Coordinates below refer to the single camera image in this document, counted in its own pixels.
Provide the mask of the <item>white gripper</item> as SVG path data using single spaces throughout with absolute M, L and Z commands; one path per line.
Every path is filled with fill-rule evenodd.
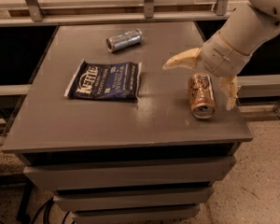
M 202 58 L 204 68 L 217 77 L 219 86 L 227 97 L 226 109 L 232 110 L 237 99 L 237 75 L 249 62 L 251 55 L 233 48 L 220 32 L 212 35 L 202 48 L 188 49 L 171 57 L 163 70 L 175 68 L 193 69 Z

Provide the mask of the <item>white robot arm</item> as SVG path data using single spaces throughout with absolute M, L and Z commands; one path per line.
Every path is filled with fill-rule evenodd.
M 192 69 L 202 64 L 219 77 L 226 108 L 231 110 L 237 98 L 237 75 L 262 44 L 279 34 L 280 0 L 247 0 L 201 47 L 176 54 L 162 68 Z

